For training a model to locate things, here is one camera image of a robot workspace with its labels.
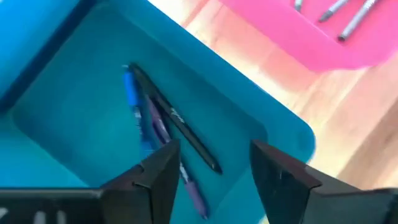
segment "pen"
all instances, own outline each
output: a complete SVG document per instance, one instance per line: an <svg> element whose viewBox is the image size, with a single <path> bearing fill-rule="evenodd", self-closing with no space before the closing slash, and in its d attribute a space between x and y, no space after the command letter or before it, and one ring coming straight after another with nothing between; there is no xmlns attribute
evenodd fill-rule
<svg viewBox="0 0 398 224"><path fill-rule="evenodd" d="M146 102L149 105L149 111L152 115L152 125L155 129L155 133L162 144L167 144L169 141L171 141L171 137L167 132L162 117L160 116L160 113L157 111L157 108L155 107L153 102L147 96L146 96ZM201 215L203 219L207 220L206 205L203 201L202 196L199 193L199 190L196 187L196 184L188 175L188 172L185 169L183 162L180 163L180 176L184 181L184 185L187 192L189 193L191 199L193 200L193 206L195 207L199 215Z"/></svg>
<svg viewBox="0 0 398 224"><path fill-rule="evenodd" d="M156 88L150 78L145 72L139 68L136 64L129 66L131 72L135 74L137 82L140 84L143 92L152 99L152 102L156 102L159 106L167 113L174 125L181 131L185 138L190 142L193 148L199 153L203 160L213 169L215 172L222 174L222 170L217 160L210 154L205 145L199 140L196 134L190 129L188 124L182 119L177 113L173 106L166 100L161 92Z"/></svg>
<svg viewBox="0 0 398 224"><path fill-rule="evenodd" d="M301 11L301 7L303 5L303 0L295 0L294 1L294 8L300 12Z"/></svg>
<svg viewBox="0 0 398 224"><path fill-rule="evenodd" d="M319 18L319 22L327 21L335 12L343 7L349 0L338 0Z"/></svg>
<svg viewBox="0 0 398 224"><path fill-rule="evenodd" d="M124 74L124 86L127 93L127 102L137 119L137 129L141 137L141 150L144 157L152 154L152 146L150 144L150 137L147 135L147 131L143 128L145 127L142 123L142 101L139 96L140 91L138 90L138 85L134 79L134 76L130 72Z"/></svg>
<svg viewBox="0 0 398 224"><path fill-rule="evenodd" d="M355 14L351 22L349 22L343 32L338 36L339 41L345 41L354 32L355 28L362 22L376 2L378 2L378 0L367 0L363 4L362 8Z"/></svg>

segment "blue tray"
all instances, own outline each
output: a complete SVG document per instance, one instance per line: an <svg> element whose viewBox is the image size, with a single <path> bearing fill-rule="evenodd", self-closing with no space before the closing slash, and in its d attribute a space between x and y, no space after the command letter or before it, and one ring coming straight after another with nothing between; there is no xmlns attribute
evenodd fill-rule
<svg viewBox="0 0 398 224"><path fill-rule="evenodd" d="M312 155L315 141L307 124L149 2L86 0L61 7L54 1L51 6L69 16L55 32L43 30L47 21L40 23L38 30L52 38L40 33L35 44L43 47L25 58L25 69L2 91L0 187L97 187L139 162L139 133L121 67L128 62L150 75L224 171L210 170L172 127L210 208L210 219L202 220L181 182L172 223L262 218L249 165L250 139L268 141L301 161Z"/></svg>

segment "plastic tray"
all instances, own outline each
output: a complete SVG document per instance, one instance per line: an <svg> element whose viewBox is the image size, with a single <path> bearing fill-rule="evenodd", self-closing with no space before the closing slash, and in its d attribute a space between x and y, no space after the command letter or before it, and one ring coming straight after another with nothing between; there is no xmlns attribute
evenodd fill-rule
<svg viewBox="0 0 398 224"><path fill-rule="evenodd" d="M210 208L202 220L181 182L172 223L257 223L264 210L251 177L250 139L307 161L312 130L147 1L94 3L77 4L53 35L57 42L47 42L2 99L0 186L97 187L139 162L121 66L134 61L224 171L210 170L172 127Z"/></svg>
<svg viewBox="0 0 398 224"><path fill-rule="evenodd" d="M398 2L380 0L344 43L337 37L364 1L349 1L333 17L320 16L336 0L220 0L300 63L316 72L355 69L386 61L398 48Z"/></svg>

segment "pink tray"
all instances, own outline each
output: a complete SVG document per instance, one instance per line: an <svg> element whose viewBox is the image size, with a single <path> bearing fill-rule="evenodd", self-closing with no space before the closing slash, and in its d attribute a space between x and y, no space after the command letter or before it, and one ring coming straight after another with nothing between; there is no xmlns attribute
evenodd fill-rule
<svg viewBox="0 0 398 224"><path fill-rule="evenodd" d="M337 36L364 0L351 0L324 23L319 17L336 0L220 0L308 69L355 69L386 61L398 48L398 0L379 0L344 43Z"/></svg>

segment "purple pen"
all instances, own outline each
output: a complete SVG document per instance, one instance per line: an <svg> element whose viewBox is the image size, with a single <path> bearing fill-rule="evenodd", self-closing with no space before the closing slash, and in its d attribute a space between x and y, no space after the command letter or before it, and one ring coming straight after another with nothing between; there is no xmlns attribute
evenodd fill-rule
<svg viewBox="0 0 398 224"><path fill-rule="evenodd" d="M161 143L166 144L169 141L171 141L171 137L165 127L165 124L163 123L162 117L160 116L160 113L157 111L157 108L153 104L152 100L148 96L145 96L145 99L149 107L150 114L152 116L152 126L155 129L155 133L159 138L159 140L161 141ZM202 216L202 218L207 220L206 205L202 199L202 196L199 193L198 188L196 187L194 181L188 175L188 172L185 169L182 162L180 163L180 176L184 181L186 190L188 191L189 195L193 200L193 206L195 207L197 212Z"/></svg>

